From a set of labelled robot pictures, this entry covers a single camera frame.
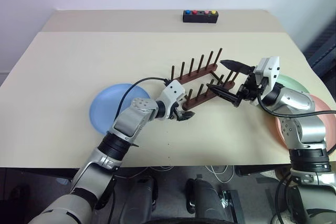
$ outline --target green plate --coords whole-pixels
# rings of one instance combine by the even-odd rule
[[[309,93],[309,91],[300,82],[294,80],[293,78],[290,78],[289,76],[284,76],[280,74],[277,79],[277,82],[281,83],[286,88]]]

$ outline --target table surface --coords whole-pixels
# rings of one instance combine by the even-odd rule
[[[198,63],[201,54],[217,53],[220,47],[221,59],[251,66],[262,57],[279,56],[281,74],[296,79],[336,109],[303,54],[265,11],[220,11],[219,21],[226,20],[218,24],[183,24],[176,18],[182,11],[123,11],[128,18],[139,14],[153,19],[162,14],[159,19],[167,23],[156,21],[155,28],[147,19],[145,26],[133,21],[134,31],[120,12],[56,12],[37,34],[0,87],[0,166],[80,167],[103,137],[89,120],[91,102],[101,90],[149,76],[169,78],[171,65],[179,72],[185,61],[188,69],[191,58]],[[125,23],[126,32],[114,25],[115,17]],[[91,24],[85,27],[88,20]],[[241,27],[244,22],[246,32]],[[103,23],[110,24],[108,29],[102,29]],[[228,70],[220,65],[216,73],[227,75]],[[234,92],[245,78],[238,76]],[[198,89],[210,80],[207,75],[184,87]],[[153,98],[164,88],[158,81],[141,87]],[[196,114],[188,121],[147,124],[136,140],[140,147],[130,148],[123,166],[290,162],[275,118],[259,107],[242,102],[235,108],[216,97],[192,110]],[[336,160],[335,153],[330,159]]]

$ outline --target brown drying rack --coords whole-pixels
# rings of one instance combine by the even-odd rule
[[[219,49],[218,54],[217,54],[216,59],[215,59],[215,62],[210,64],[212,55],[214,53],[213,51],[211,51],[205,67],[201,67],[203,59],[204,59],[204,55],[202,55],[201,59],[199,61],[199,64],[198,64],[198,68],[197,68],[197,70],[194,70],[194,71],[192,71],[192,70],[193,70],[193,65],[194,65],[195,59],[192,58],[191,63],[190,63],[189,72],[187,74],[183,74],[184,65],[185,65],[185,62],[183,61],[180,76],[177,77],[177,78],[174,78],[175,66],[172,66],[171,80],[177,80],[177,81],[179,81],[180,84],[185,84],[187,82],[193,81],[193,80],[195,80],[197,78],[200,78],[202,76],[205,76],[207,74],[211,74],[214,77],[214,79],[211,80],[210,84],[213,84],[216,80],[217,85],[222,85],[227,90],[232,89],[235,85],[234,81],[237,78],[238,73],[235,73],[232,80],[230,80],[232,74],[234,73],[233,71],[231,71],[224,82],[222,81],[223,78],[224,78],[224,75],[222,74],[220,77],[218,77],[218,75],[215,73],[215,71],[217,69],[217,62],[218,62],[219,56],[221,55],[221,52],[222,52],[222,48]],[[213,97],[216,96],[209,88],[207,88],[207,90],[204,93],[202,93],[203,86],[204,86],[204,84],[202,83],[201,86],[198,89],[197,96],[194,97],[194,98],[191,98],[193,90],[192,89],[189,90],[188,95],[185,96],[186,101],[182,105],[182,108],[184,110],[189,110],[193,107],[196,107],[196,106],[200,105],[201,103],[206,102],[206,101],[208,101],[208,100],[210,100],[210,99],[212,99]]]

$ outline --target pink plate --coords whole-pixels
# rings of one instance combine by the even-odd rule
[[[317,98],[315,95],[311,94],[315,102],[315,111],[321,110],[330,110],[329,106],[325,104],[320,98]],[[325,139],[327,142],[327,151],[330,150],[331,147],[336,143],[336,116],[334,114],[324,114],[318,115],[318,117],[322,120],[325,127]],[[278,118],[276,118],[277,131],[281,137],[281,140],[285,142],[284,136],[281,133],[281,125]]]

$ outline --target blue plate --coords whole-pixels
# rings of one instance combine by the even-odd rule
[[[110,86],[101,91],[93,100],[89,112],[90,121],[98,132],[105,135],[112,126],[119,102],[131,86],[132,84],[129,83]],[[132,100],[137,97],[149,98],[149,95],[142,88],[135,86],[125,97],[121,111],[128,108]]]

